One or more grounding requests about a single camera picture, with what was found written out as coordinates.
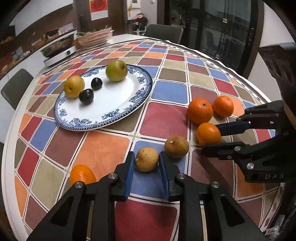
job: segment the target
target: thermostat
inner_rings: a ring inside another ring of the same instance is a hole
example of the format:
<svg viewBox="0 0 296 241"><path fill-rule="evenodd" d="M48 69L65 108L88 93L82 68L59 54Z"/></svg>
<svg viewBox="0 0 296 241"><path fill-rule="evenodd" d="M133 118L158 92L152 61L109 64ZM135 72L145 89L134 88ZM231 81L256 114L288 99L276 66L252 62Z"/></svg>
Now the thermostat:
<svg viewBox="0 0 296 241"><path fill-rule="evenodd" d="M131 0L131 7L132 8L140 8L141 7L140 0Z"/></svg>

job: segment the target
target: tangerine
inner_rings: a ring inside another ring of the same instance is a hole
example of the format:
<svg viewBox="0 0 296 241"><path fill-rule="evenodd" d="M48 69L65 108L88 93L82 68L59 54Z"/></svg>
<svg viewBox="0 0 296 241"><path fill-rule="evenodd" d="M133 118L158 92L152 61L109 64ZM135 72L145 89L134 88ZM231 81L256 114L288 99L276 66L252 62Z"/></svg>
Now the tangerine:
<svg viewBox="0 0 296 241"><path fill-rule="evenodd" d="M229 117L234 110L233 101L225 95L222 95L214 100L214 111L221 117Z"/></svg>
<svg viewBox="0 0 296 241"><path fill-rule="evenodd" d="M202 124L212 118L213 108L207 100L196 98L189 103L187 115L192 122Z"/></svg>
<svg viewBox="0 0 296 241"><path fill-rule="evenodd" d="M72 168L70 173L70 183L73 185L74 183L81 181L84 184L95 183L96 178L92 170L86 165L77 165Z"/></svg>
<svg viewBox="0 0 296 241"><path fill-rule="evenodd" d="M212 123L202 123L196 130L196 138L201 146L221 142L221 133Z"/></svg>

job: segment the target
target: blue floral pattern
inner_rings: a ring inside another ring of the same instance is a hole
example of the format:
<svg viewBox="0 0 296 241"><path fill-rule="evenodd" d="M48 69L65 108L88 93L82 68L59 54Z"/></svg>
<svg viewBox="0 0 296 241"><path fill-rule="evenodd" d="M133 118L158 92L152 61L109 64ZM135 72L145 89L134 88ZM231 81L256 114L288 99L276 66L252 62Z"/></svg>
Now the blue floral pattern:
<svg viewBox="0 0 296 241"><path fill-rule="evenodd" d="M100 66L98 68L91 69L88 72L82 74L81 77L91 77L93 75L97 75L106 67L107 66ZM148 99L152 90L153 81L149 73L141 67L129 64L127 67L128 72L136 76L139 85L138 90L129 101L124 102L120 108L117 108L116 110L113 110L102 116L96 116L95 120L91 120L90 118L80 119L75 117L75 114L70 114L69 111L67 111L69 106L65 106L65 102L68 100L66 99L66 95L63 91L57 98L57 101L54 105L54 117L57 123L63 128L69 130L92 130L110 125L113 122L124 118L140 107Z"/></svg>

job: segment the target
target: basket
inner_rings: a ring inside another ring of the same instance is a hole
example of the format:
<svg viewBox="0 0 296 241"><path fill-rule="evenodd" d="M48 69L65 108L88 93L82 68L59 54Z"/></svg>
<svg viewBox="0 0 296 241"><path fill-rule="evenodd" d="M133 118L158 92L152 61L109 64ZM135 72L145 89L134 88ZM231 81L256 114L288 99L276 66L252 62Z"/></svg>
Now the basket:
<svg viewBox="0 0 296 241"><path fill-rule="evenodd" d="M76 38L76 40L83 48L94 47L106 43L109 39L111 39L111 31L112 28L107 28L91 34L79 36Z"/></svg>

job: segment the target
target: green apple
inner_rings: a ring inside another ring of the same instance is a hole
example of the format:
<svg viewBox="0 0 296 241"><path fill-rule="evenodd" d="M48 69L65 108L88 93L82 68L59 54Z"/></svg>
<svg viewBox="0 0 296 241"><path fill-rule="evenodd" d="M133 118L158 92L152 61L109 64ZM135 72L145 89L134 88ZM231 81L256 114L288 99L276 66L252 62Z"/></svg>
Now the green apple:
<svg viewBox="0 0 296 241"><path fill-rule="evenodd" d="M116 60L108 64L106 75L109 80L119 82L124 80L128 74L128 68L122 60Z"/></svg>
<svg viewBox="0 0 296 241"><path fill-rule="evenodd" d="M70 76L64 83L65 94L70 98L77 98L84 87L84 80L78 75Z"/></svg>

